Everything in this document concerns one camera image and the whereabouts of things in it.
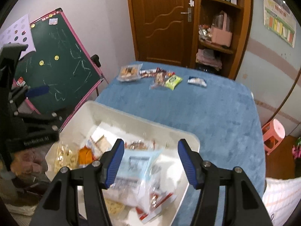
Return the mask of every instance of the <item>floor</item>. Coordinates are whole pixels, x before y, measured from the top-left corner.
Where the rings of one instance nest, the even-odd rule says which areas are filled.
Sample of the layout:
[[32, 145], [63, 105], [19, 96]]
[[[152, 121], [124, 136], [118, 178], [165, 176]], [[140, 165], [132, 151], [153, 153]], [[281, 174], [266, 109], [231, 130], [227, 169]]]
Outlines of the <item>floor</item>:
[[285, 137], [270, 155], [265, 156], [266, 177], [277, 179], [295, 178], [295, 161], [292, 148], [296, 139], [293, 136]]

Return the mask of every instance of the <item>pink stool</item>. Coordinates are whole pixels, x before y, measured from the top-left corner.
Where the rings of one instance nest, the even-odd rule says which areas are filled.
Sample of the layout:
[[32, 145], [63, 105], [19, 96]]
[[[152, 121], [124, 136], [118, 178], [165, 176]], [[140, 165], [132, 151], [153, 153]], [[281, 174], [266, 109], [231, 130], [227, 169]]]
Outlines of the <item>pink stool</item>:
[[285, 129], [283, 125], [277, 119], [271, 120], [269, 123], [264, 125], [262, 128], [263, 133], [263, 141], [270, 140], [272, 144], [272, 148], [264, 145], [264, 150], [269, 155], [277, 146], [281, 143], [281, 141], [285, 137]]

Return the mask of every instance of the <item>wall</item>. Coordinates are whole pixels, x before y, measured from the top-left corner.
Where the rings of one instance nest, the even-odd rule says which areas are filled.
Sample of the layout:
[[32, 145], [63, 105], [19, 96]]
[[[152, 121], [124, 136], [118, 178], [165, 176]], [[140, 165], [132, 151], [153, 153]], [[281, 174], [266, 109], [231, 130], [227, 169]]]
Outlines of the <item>wall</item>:
[[123, 65], [135, 60], [127, 0], [19, 0], [0, 33], [26, 13], [30, 22], [61, 7], [90, 55], [100, 58], [111, 81]]
[[[253, 92], [264, 125], [287, 96], [301, 67], [301, 27], [297, 23], [295, 47], [292, 48], [263, 25], [263, 0], [253, 1], [250, 38], [236, 80]], [[301, 122], [300, 86], [301, 80], [276, 115], [287, 135]]]

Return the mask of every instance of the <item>wooden door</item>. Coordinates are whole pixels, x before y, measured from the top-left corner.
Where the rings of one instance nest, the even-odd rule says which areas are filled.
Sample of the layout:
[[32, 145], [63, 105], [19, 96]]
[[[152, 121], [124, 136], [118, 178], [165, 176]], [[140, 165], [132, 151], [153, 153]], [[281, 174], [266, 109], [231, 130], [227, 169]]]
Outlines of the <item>wooden door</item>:
[[190, 8], [189, 0], [131, 1], [139, 60], [189, 66], [194, 7], [191, 22], [181, 14]]

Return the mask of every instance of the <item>table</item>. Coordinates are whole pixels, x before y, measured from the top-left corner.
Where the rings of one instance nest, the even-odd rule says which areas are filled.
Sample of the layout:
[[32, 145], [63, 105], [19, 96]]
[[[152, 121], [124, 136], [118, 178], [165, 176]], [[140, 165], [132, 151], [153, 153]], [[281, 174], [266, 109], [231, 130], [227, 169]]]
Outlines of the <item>table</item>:
[[[142, 63], [142, 69], [161, 67], [174, 71], [183, 81], [172, 91], [164, 87], [149, 89], [153, 78], [134, 82], [114, 79], [96, 101], [194, 133], [200, 140], [200, 154], [204, 160], [220, 168], [232, 170], [235, 166], [242, 167], [262, 197], [265, 154], [261, 125], [250, 90], [227, 78], [193, 69]], [[187, 84], [189, 76], [205, 79], [207, 88]], [[199, 193], [189, 186], [172, 226], [190, 225]], [[220, 187], [219, 194], [216, 226], [222, 224], [224, 187]]]

